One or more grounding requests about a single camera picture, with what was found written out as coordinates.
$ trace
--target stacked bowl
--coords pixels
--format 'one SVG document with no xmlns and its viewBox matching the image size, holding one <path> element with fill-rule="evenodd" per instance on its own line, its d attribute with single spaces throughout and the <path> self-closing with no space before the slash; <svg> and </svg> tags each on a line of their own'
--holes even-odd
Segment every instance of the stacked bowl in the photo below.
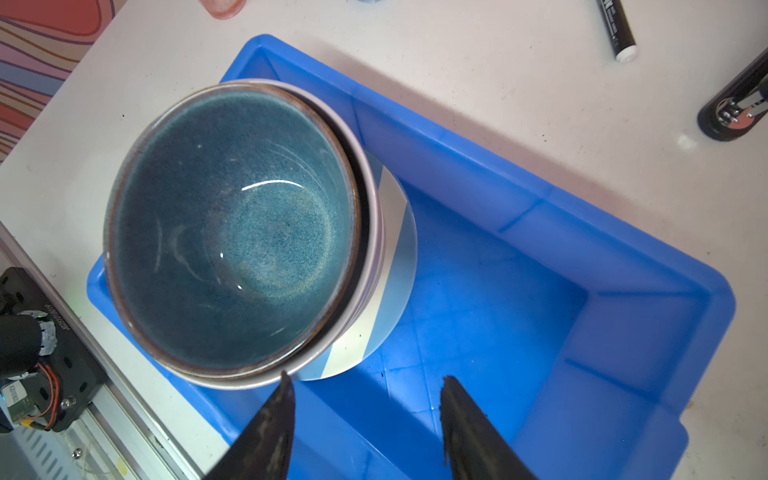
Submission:
<svg viewBox="0 0 768 480">
<path fill-rule="evenodd" d="M 289 84 L 233 81 L 135 142 L 104 265 L 120 318 L 159 363 L 244 389 L 297 372 L 354 323 L 384 238 L 366 155 L 338 114 Z"/>
</svg>

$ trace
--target colorful wavy wallpaper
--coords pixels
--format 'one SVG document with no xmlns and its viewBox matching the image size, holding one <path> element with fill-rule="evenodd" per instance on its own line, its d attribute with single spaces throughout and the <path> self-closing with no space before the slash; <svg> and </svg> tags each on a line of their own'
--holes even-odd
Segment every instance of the colorful wavy wallpaper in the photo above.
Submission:
<svg viewBox="0 0 768 480">
<path fill-rule="evenodd" d="M 0 1 L 0 162 L 125 2 Z"/>
</svg>

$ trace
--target marker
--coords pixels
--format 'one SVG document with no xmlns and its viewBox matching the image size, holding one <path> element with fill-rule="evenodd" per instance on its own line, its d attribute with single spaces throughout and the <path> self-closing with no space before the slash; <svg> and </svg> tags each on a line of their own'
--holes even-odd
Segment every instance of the marker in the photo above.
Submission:
<svg viewBox="0 0 768 480">
<path fill-rule="evenodd" d="M 605 26 L 608 28 L 608 36 L 611 37 L 611 44 L 614 47 L 616 61 L 619 63 L 629 63 L 637 57 L 637 45 L 634 43 L 632 31 L 627 22 L 627 16 L 624 14 L 624 8 L 620 0 L 598 0 Z"/>
</svg>

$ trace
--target white table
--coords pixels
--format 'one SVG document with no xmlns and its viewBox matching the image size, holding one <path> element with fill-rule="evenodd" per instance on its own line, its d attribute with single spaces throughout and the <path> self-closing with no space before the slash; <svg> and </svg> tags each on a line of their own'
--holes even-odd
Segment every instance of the white table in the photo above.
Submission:
<svg viewBox="0 0 768 480">
<path fill-rule="evenodd" d="M 768 121 L 721 144 L 696 113 L 768 47 L 765 0 L 625 0 L 612 60 L 594 0 L 130 0 L 0 168 L 0 221 L 204 470 L 221 437 L 89 302 L 127 149 L 270 33 L 714 266 L 739 302 L 683 416 L 675 478 L 768 475 Z"/>
</svg>

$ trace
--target blue glazed bowl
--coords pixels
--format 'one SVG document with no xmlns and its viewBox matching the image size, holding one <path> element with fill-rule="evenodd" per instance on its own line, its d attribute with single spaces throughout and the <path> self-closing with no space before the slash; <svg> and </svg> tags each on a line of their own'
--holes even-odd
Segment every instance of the blue glazed bowl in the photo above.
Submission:
<svg viewBox="0 0 768 480">
<path fill-rule="evenodd" d="M 164 365 L 261 372 L 333 321 L 359 216 L 349 161 L 313 109 L 266 84 L 207 88 L 123 163 L 104 227 L 110 293 Z"/>
</svg>

